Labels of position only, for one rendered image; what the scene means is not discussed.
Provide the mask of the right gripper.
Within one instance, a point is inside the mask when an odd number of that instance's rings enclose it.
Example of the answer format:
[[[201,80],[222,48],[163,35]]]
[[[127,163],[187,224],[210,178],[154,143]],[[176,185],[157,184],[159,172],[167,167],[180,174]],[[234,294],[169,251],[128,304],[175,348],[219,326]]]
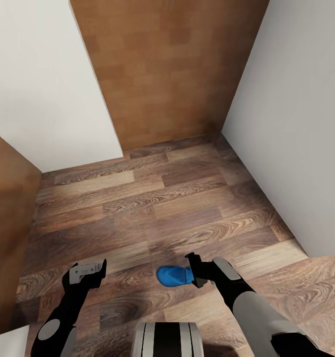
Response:
[[[203,262],[201,261],[200,255],[191,252],[185,257],[189,258],[190,266],[194,276],[194,281],[192,281],[192,284],[194,284],[198,288],[202,287],[205,283],[208,282],[208,280],[203,278],[203,276],[201,275],[201,265],[203,264]]]

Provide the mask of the sandal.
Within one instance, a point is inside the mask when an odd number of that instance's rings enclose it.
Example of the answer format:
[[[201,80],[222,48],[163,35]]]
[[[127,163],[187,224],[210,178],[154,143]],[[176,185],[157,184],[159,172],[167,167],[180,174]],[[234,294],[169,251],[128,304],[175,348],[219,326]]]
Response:
[[[185,269],[181,266],[162,266],[157,270],[157,279],[165,287],[177,287],[192,284],[194,276],[192,269]]]

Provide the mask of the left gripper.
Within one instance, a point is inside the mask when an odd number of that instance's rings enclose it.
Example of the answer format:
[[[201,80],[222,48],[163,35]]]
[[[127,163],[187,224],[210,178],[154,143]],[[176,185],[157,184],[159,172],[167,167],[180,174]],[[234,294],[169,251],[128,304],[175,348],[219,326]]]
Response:
[[[104,259],[102,265],[103,267],[101,271],[95,272],[93,274],[84,275],[81,281],[77,284],[69,283],[69,270],[68,270],[62,277],[63,279],[62,284],[65,291],[65,294],[62,299],[68,296],[76,296],[79,297],[84,303],[89,289],[100,287],[102,278],[106,277],[106,266],[107,266],[106,259]]]

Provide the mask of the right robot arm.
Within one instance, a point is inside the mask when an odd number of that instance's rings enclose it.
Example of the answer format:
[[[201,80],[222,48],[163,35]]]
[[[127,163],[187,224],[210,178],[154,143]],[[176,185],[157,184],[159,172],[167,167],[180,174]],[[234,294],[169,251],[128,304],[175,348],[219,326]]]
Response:
[[[200,288],[210,280],[217,286],[255,357],[335,357],[321,351],[300,327],[269,305],[225,258],[202,262],[194,252],[185,257],[194,276],[192,284]]]

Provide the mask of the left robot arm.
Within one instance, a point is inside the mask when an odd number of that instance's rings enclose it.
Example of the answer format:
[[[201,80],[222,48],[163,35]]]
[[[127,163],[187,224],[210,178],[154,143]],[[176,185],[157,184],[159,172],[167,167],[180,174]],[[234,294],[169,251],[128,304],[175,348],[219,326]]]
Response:
[[[39,330],[31,350],[31,357],[70,357],[77,336],[80,309],[89,289],[100,287],[106,277],[107,260],[103,263],[75,265],[62,277],[65,294]]]

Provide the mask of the robot trunk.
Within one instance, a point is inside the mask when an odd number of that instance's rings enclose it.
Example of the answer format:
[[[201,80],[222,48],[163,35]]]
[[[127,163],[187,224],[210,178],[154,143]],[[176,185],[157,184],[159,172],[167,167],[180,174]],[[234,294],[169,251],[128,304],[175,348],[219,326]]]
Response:
[[[140,322],[131,357],[204,357],[196,322]]]

